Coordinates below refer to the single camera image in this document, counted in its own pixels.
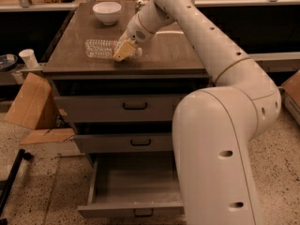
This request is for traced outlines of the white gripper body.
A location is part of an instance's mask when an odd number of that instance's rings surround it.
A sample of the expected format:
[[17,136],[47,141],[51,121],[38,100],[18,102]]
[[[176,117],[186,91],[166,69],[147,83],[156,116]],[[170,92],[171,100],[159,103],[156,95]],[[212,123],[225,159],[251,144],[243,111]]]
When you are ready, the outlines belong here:
[[149,14],[136,13],[127,25],[126,31],[119,38],[120,42],[129,41],[134,46],[141,46],[153,37],[152,19]]

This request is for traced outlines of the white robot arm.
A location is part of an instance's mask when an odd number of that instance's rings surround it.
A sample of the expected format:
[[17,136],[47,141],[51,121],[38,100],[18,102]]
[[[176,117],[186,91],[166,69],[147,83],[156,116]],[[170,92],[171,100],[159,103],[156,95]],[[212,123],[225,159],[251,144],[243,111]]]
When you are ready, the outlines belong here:
[[187,225],[263,225],[248,142],[277,120],[278,88],[194,0],[150,0],[129,22],[114,60],[127,59],[171,22],[178,23],[213,82],[185,96],[172,119]]

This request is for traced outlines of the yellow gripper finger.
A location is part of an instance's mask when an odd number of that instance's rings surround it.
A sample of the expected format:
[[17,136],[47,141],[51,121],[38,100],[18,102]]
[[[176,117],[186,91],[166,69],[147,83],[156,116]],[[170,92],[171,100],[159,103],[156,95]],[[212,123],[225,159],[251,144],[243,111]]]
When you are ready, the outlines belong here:
[[135,43],[131,41],[129,38],[122,41],[118,41],[116,43],[116,47],[114,48],[112,58],[116,62],[121,62],[129,58],[132,54],[134,54],[136,50],[137,47]]

